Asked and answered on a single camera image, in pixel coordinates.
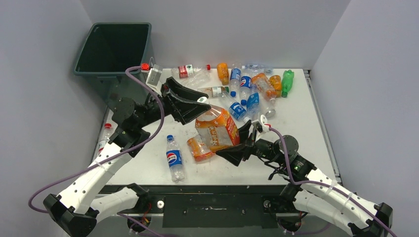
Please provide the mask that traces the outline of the large orange label bottle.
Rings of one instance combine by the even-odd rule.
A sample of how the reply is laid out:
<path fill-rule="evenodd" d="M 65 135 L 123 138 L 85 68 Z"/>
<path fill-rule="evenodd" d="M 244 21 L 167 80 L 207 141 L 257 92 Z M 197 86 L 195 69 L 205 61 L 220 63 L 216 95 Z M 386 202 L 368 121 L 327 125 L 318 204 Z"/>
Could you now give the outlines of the large orange label bottle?
<path fill-rule="evenodd" d="M 210 110 L 198 116 L 195 129 L 212 152 L 240 143 L 239 131 L 233 118 L 227 110 L 219 106 L 212 105 Z"/>

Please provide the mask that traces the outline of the light blue label bottle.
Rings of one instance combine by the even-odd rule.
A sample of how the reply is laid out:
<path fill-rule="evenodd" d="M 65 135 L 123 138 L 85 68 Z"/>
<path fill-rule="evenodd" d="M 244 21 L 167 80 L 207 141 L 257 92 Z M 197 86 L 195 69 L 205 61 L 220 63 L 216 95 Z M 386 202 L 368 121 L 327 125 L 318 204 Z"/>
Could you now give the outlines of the light blue label bottle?
<path fill-rule="evenodd" d="M 249 115 L 255 115 L 260 111 L 260 99 L 259 93 L 254 92 L 252 93 L 247 100 L 247 112 Z"/>

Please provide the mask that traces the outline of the crushed orange label bottle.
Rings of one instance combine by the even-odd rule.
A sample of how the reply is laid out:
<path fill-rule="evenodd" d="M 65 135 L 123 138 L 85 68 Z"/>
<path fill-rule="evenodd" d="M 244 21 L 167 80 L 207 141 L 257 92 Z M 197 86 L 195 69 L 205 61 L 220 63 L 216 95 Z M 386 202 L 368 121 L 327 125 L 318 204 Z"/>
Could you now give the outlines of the crushed orange label bottle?
<path fill-rule="evenodd" d="M 187 145 L 195 162 L 203 162 L 215 156 L 215 153 L 205 145 L 200 135 L 188 139 Z"/>

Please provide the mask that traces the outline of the clear bottle silver cap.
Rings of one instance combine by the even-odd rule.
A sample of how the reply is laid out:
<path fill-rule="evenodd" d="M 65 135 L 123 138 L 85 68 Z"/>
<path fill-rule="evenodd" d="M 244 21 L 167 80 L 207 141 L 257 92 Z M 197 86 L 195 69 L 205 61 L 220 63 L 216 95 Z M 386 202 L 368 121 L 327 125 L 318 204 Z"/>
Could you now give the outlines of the clear bottle silver cap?
<path fill-rule="evenodd" d="M 276 115 L 275 100 L 262 98 L 260 101 L 261 112 L 269 119 Z"/>

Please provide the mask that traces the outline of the small Pepsi bottle blue cap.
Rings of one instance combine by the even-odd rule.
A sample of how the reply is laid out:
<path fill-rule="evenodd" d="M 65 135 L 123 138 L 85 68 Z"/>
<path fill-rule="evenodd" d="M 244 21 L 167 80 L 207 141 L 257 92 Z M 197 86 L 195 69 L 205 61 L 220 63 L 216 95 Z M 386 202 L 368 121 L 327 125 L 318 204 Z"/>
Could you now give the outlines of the small Pepsi bottle blue cap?
<path fill-rule="evenodd" d="M 166 157 L 172 181 L 175 183 L 183 181 L 185 179 L 185 171 L 182 154 L 180 145 L 174 139 L 173 135 L 167 136 Z"/>

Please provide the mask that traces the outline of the red cap clear bottle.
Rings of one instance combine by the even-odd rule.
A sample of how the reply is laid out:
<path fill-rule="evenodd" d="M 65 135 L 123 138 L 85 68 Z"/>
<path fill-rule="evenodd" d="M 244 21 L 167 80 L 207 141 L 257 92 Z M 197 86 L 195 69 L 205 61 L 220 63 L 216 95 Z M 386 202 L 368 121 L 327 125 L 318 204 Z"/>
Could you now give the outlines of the red cap clear bottle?
<path fill-rule="evenodd" d="M 113 126 L 111 123 L 105 123 L 104 128 L 102 129 L 98 143 L 97 143 L 97 149 L 96 149 L 96 156 L 98 156 L 101 151 L 103 150 L 104 146 L 108 143 L 110 140 L 111 135 L 113 134 Z"/>

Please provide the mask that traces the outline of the blue label bottle white cap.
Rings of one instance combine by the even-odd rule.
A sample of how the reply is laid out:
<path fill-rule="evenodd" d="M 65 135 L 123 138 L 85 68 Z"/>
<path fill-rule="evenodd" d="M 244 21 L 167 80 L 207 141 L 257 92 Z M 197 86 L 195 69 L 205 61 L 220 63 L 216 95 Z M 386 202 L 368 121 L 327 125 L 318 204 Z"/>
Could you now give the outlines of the blue label bottle white cap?
<path fill-rule="evenodd" d="M 220 101 L 231 117 L 236 121 L 246 123 L 250 120 L 244 106 L 237 102 L 229 93 L 223 91 L 220 95 Z"/>

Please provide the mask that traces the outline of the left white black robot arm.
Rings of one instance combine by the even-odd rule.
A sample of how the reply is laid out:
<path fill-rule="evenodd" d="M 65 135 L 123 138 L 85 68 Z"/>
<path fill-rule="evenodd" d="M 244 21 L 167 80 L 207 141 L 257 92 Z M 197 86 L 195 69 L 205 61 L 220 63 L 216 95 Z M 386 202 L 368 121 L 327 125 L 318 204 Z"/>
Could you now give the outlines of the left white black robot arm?
<path fill-rule="evenodd" d="M 188 124 L 210 109 L 204 102 L 207 95 L 182 86 L 168 78 L 157 93 L 149 89 L 144 104 L 129 97 L 120 98 L 113 108 L 117 124 L 108 143 L 87 170 L 57 195 L 48 195 L 43 204 L 53 219 L 69 236 L 88 236 L 97 223 L 123 210 L 139 213 L 146 209 L 145 191 L 137 184 L 129 184 L 104 197 L 97 197 L 107 182 L 131 161 L 154 135 L 144 127 L 166 116 Z"/>

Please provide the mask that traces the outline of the dark green plastic bin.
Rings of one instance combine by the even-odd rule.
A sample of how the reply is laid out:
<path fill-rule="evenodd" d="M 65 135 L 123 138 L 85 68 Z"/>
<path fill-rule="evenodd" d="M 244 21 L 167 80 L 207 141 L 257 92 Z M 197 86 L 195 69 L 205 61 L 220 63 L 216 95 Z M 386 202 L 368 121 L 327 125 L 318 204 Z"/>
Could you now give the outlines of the dark green plastic bin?
<path fill-rule="evenodd" d="M 74 75 L 85 79 L 110 109 L 123 97 L 143 104 L 149 93 L 125 70 L 155 64 L 151 30 L 150 23 L 93 24 L 78 54 Z"/>

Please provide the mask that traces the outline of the brown stained bottle green cap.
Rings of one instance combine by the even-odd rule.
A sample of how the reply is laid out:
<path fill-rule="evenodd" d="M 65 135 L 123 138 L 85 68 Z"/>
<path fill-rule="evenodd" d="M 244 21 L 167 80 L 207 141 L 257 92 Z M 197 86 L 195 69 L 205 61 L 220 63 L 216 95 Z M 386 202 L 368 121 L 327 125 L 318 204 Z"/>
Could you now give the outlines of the brown stained bottle green cap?
<path fill-rule="evenodd" d="M 199 92 L 205 93 L 209 98 L 220 97 L 223 92 L 228 93 L 229 87 L 227 86 L 213 86 L 213 87 L 202 87 L 197 89 Z"/>

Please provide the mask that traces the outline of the small orange juice bottle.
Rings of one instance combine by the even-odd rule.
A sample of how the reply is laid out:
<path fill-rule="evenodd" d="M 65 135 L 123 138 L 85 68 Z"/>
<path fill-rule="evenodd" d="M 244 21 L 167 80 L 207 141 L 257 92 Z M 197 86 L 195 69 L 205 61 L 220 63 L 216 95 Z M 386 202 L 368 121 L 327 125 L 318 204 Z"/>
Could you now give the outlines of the small orange juice bottle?
<path fill-rule="evenodd" d="M 226 63 L 219 63 L 216 67 L 218 78 L 221 81 L 222 85 L 229 84 L 229 71 Z"/>

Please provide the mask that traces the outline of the orange crushed bottle back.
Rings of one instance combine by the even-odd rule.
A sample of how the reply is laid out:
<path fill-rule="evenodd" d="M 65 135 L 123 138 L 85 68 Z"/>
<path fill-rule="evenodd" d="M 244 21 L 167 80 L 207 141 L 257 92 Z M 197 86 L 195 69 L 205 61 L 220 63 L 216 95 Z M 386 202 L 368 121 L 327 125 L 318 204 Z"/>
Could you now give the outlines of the orange crushed bottle back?
<path fill-rule="evenodd" d="M 259 73 L 252 77 L 251 82 L 256 85 L 258 91 L 262 94 L 265 100 L 272 102 L 276 100 L 276 90 L 271 85 L 265 73 Z"/>

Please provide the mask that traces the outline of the small orange bottle right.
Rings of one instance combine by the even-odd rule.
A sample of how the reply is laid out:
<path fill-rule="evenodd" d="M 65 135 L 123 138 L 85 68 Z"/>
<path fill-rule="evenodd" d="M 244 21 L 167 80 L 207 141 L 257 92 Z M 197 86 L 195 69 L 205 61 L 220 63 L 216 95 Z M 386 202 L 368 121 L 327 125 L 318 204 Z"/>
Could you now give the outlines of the small orange bottle right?
<path fill-rule="evenodd" d="M 279 75 L 273 75 L 269 78 L 272 87 L 276 91 L 276 97 L 282 96 L 282 81 Z"/>

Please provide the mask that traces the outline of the clear crushed bottle back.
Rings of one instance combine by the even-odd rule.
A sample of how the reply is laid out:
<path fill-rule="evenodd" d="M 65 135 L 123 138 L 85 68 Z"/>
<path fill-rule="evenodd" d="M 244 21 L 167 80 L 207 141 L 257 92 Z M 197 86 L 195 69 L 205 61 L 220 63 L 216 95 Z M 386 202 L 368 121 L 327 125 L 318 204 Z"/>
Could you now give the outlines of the clear crushed bottle back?
<path fill-rule="evenodd" d="M 242 69 L 254 75 L 259 73 L 264 73 L 266 75 L 273 74 L 273 68 L 263 64 L 243 64 Z"/>

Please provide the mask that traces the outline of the green soda bottle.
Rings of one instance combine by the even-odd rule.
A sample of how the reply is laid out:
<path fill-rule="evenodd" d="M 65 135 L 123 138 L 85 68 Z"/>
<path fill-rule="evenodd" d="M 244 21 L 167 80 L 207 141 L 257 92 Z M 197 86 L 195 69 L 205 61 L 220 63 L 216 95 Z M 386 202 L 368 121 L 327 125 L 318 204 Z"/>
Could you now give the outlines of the green soda bottle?
<path fill-rule="evenodd" d="M 294 72 L 292 70 L 286 70 L 283 73 L 282 78 L 282 94 L 283 98 L 286 98 L 293 86 Z"/>

